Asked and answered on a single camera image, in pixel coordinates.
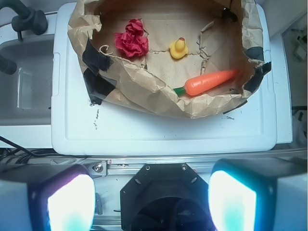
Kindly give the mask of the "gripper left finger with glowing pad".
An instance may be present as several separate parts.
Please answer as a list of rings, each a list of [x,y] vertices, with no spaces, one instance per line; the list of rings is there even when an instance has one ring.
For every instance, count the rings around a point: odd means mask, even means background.
[[[0,166],[2,231],[89,231],[95,185],[85,166]]]

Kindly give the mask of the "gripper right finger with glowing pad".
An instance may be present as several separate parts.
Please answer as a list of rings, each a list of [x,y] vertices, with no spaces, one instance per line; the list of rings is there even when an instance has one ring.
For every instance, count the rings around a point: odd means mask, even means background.
[[[306,231],[307,160],[220,159],[212,168],[208,203],[218,231]]]

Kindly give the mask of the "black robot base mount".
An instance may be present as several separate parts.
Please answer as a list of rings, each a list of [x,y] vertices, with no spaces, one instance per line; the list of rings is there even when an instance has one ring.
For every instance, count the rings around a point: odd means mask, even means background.
[[[214,231],[208,183],[186,163],[146,164],[120,191],[124,231]]]

